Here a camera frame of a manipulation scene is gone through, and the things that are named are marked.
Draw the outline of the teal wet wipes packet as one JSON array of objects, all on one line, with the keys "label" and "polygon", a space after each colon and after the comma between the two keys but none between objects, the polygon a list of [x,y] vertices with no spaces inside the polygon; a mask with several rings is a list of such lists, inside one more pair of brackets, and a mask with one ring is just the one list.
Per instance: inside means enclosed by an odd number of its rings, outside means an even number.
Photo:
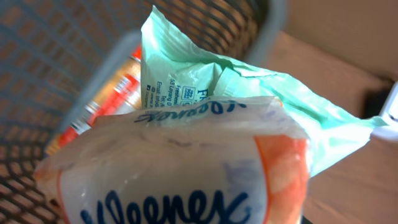
[{"label": "teal wet wipes packet", "polygon": [[372,131],[385,125],[378,116],[353,116],[289,74],[199,48],[158,9],[141,32],[143,108],[191,105],[210,96],[275,96],[315,143],[312,175],[363,147]]}]

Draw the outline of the orange Kleenex tissue pack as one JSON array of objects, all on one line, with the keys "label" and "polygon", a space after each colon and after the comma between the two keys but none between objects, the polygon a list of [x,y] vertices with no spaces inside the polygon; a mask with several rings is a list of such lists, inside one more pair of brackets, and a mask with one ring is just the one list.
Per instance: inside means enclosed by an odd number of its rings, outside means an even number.
[{"label": "orange Kleenex tissue pack", "polygon": [[298,223],[310,139],[273,97],[97,123],[34,171],[66,223]]}]

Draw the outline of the orange spaghetti pasta packet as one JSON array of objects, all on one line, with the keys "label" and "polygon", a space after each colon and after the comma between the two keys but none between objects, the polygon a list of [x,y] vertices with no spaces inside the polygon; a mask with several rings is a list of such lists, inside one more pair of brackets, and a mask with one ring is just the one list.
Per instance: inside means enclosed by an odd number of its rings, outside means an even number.
[{"label": "orange spaghetti pasta packet", "polygon": [[99,116],[126,114],[141,109],[141,46],[134,49],[123,65],[97,92],[63,132],[58,133],[45,148],[48,155],[89,130]]}]

